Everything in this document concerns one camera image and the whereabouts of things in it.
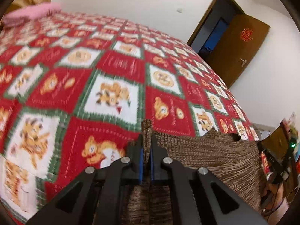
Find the dark door frame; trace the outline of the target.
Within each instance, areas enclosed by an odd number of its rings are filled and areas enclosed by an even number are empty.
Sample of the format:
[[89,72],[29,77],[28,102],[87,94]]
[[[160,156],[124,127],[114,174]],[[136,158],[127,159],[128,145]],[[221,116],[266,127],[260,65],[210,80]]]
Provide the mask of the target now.
[[244,13],[235,0],[213,0],[187,44],[200,57],[206,58],[220,41],[233,17]]

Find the brown wooden door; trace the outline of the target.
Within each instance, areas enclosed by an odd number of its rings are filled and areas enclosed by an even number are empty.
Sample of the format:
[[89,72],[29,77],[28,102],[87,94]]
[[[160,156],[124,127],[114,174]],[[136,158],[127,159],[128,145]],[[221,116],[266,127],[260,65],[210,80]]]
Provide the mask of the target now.
[[[240,32],[244,27],[253,30],[253,40],[250,42],[240,39]],[[268,24],[249,15],[242,14],[233,17],[229,27],[206,59],[206,62],[221,77],[227,87],[231,87],[236,82],[256,55],[269,29]],[[243,67],[241,59],[247,60]]]

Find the brown wooden dresser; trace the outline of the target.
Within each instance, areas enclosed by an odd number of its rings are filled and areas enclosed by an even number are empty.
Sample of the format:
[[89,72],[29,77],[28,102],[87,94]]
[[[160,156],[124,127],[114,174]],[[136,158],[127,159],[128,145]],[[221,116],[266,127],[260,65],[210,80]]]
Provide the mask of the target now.
[[292,113],[289,119],[283,119],[277,129],[257,144],[266,178],[273,184],[283,183],[286,193],[297,187],[294,149],[298,137],[296,114]]

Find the brown knitted sweater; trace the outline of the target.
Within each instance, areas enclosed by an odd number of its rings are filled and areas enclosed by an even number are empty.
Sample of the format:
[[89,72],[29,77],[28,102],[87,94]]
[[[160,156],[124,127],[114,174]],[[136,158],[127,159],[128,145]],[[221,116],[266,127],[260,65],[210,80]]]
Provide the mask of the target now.
[[[210,130],[202,137],[174,136],[152,129],[150,120],[142,122],[145,158],[149,164],[151,135],[158,145],[184,167],[207,167],[256,212],[261,212],[262,168],[256,142],[244,141],[235,133]],[[150,186],[149,174],[142,184],[127,187],[118,224],[173,224],[169,187]]]

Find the red double happiness decoration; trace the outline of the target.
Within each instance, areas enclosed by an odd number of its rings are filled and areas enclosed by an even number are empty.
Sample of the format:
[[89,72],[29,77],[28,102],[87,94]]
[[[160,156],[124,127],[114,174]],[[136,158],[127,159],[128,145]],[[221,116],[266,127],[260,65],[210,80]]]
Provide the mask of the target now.
[[250,42],[253,40],[252,35],[253,30],[244,27],[244,29],[240,32],[240,39],[244,42]]

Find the red patchwork bear bedspread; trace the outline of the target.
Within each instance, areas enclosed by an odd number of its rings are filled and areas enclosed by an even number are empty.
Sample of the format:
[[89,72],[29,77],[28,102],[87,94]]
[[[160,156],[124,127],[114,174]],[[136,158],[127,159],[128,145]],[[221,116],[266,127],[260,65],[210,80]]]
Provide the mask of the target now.
[[26,223],[84,168],[158,132],[257,134],[187,44],[115,17],[57,13],[1,31],[1,204]]

